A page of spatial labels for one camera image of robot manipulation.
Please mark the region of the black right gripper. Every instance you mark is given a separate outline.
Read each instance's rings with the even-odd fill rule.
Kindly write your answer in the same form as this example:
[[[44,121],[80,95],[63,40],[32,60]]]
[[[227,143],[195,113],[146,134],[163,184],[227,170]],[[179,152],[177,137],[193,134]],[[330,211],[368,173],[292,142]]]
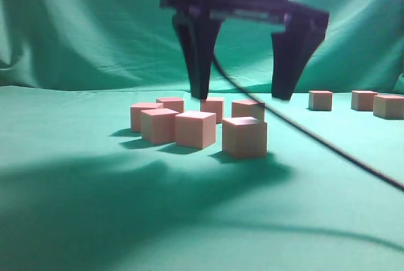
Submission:
[[[222,18],[247,12],[285,25],[271,35],[273,77],[271,94],[289,100],[310,58],[325,39],[329,14],[290,0],[160,0],[161,8],[172,8],[173,28],[184,56],[191,96],[206,99],[211,64]]]

